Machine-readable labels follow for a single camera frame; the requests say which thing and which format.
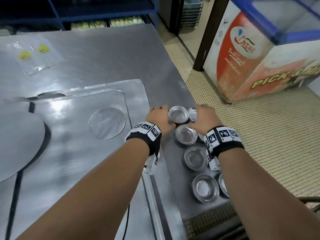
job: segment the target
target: tiled floor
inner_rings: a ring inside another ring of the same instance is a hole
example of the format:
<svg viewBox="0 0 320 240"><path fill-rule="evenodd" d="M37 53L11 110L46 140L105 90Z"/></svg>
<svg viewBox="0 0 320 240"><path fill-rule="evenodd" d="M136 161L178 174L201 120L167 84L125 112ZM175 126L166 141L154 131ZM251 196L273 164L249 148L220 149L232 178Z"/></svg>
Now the tiled floor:
<svg viewBox="0 0 320 240"><path fill-rule="evenodd" d="M195 58L200 47L200 43L205 32L209 15L214 5L214 0L203 0L200 20L195 27L183 27L179 30L179 37L186 45L192 56Z"/></svg>
<svg viewBox="0 0 320 240"><path fill-rule="evenodd" d="M199 104L216 108L225 125L236 128L250 155L295 196L320 196L320 98L308 88L227 104L205 72L160 23L157 32ZM211 210L184 222L189 238L234 215Z"/></svg>

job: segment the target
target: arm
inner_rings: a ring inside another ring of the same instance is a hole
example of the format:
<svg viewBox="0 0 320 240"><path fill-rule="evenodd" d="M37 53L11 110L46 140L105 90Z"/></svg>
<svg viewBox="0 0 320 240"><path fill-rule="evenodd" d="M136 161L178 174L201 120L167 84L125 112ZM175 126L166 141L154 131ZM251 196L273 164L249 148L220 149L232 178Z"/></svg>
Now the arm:
<svg viewBox="0 0 320 240"><path fill-rule="evenodd" d="M165 105L151 108L146 121L156 124L162 135L174 128L168 124L168 107ZM127 140L17 240L114 239L148 155L149 147L143 140Z"/></svg>
<svg viewBox="0 0 320 240"><path fill-rule="evenodd" d="M214 108L197 105L197 122L190 126L205 135L222 125ZM242 148L219 154L231 201L251 240L320 239L315 215L271 177Z"/></svg>

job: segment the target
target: left hand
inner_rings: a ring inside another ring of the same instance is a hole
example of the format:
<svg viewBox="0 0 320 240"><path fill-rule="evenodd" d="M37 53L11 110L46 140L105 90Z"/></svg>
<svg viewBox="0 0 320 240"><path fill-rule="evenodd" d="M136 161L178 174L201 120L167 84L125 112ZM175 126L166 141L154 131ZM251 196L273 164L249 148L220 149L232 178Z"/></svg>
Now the left hand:
<svg viewBox="0 0 320 240"><path fill-rule="evenodd" d="M174 123L169 124L168 105L162 105L155 108L150 108L149 113L146 116L146 121L155 124L161 130L162 135L165 135L172 131L176 125Z"/></svg>

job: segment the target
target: yellow sticker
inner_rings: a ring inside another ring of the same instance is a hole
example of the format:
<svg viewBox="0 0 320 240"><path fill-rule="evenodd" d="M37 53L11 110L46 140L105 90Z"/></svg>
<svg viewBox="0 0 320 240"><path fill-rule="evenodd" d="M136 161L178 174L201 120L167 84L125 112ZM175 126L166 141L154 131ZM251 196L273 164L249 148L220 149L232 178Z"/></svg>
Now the yellow sticker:
<svg viewBox="0 0 320 240"><path fill-rule="evenodd" d="M19 60L28 60L28 59L30 59L30 58L31 58L31 54L30 54L28 51L26 51L26 50L22 51L22 52L18 55L18 59L19 59Z"/></svg>
<svg viewBox="0 0 320 240"><path fill-rule="evenodd" d="M38 47L37 50L41 54L44 54L44 53L50 51L50 49L45 44L40 44L40 46Z"/></svg>

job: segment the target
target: small metal bowl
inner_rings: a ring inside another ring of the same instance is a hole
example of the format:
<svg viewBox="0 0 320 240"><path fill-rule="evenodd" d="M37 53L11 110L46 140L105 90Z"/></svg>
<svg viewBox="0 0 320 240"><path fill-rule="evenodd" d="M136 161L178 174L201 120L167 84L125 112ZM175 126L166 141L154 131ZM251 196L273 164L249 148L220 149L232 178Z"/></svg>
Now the small metal bowl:
<svg viewBox="0 0 320 240"><path fill-rule="evenodd" d="M205 136L198 133L198 137L201 139L201 141L205 142Z"/></svg>
<svg viewBox="0 0 320 240"><path fill-rule="evenodd" d="M194 178L192 191L194 196L202 203L214 201L220 193L217 181L205 174L200 174Z"/></svg>
<svg viewBox="0 0 320 240"><path fill-rule="evenodd" d="M197 146L186 149L184 161L186 165L194 171L205 170L208 166L208 158L205 150Z"/></svg>
<svg viewBox="0 0 320 240"><path fill-rule="evenodd" d="M189 119L189 114L184 107L174 106L169 110L169 118L174 123L182 124Z"/></svg>
<svg viewBox="0 0 320 240"><path fill-rule="evenodd" d="M195 122L197 120L197 111L194 108L188 109L189 119Z"/></svg>
<svg viewBox="0 0 320 240"><path fill-rule="evenodd" d="M182 144L191 145L196 142L198 134L194 129L189 128L187 124L182 124L176 129L176 138Z"/></svg>
<svg viewBox="0 0 320 240"><path fill-rule="evenodd" d="M230 195L229 195L229 193L228 193L228 191L227 191L226 185L224 184L224 180L223 180L222 174L220 174L220 176L219 176L219 186L220 186L221 191L222 191L228 198L230 198Z"/></svg>

